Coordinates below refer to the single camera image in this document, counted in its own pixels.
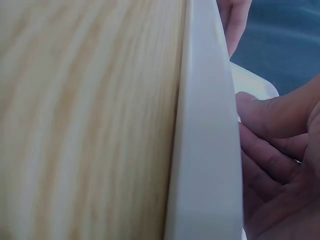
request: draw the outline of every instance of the white plastic edge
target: white plastic edge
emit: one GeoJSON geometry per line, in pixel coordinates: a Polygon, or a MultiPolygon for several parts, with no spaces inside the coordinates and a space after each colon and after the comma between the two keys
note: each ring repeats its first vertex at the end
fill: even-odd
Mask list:
{"type": "Polygon", "coordinates": [[[235,93],[216,0],[188,0],[166,240],[239,240],[235,93]]]}

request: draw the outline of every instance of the blue fabric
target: blue fabric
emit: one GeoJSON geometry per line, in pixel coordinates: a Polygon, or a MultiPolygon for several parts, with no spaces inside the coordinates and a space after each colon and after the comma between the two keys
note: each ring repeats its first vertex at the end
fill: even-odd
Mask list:
{"type": "Polygon", "coordinates": [[[307,83],[320,73],[320,0],[253,0],[231,61],[280,95],[307,83]]]}

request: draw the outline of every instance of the wood grain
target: wood grain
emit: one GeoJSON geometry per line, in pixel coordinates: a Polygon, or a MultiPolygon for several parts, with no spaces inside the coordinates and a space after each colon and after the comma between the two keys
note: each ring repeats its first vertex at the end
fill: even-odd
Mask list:
{"type": "Polygon", "coordinates": [[[0,238],[163,237],[185,0],[0,2],[0,238]]]}

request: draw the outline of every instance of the wooden panel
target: wooden panel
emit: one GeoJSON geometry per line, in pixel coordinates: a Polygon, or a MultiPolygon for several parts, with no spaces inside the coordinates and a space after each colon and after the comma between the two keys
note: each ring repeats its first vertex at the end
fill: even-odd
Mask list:
{"type": "Polygon", "coordinates": [[[163,237],[184,12],[0,2],[1,239],[163,237]]]}

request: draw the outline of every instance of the hand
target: hand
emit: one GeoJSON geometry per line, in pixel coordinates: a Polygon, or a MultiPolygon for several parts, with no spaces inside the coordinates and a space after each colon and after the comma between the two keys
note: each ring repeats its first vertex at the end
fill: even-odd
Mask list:
{"type": "Polygon", "coordinates": [[[217,0],[228,54],[231,57],[247,25],[252,0],[217,0]]]}
{"type": "Polygon", "coordinates": [[[319,239],[320,75],[285,96],[236,98],[247,239],[319,239]]]}

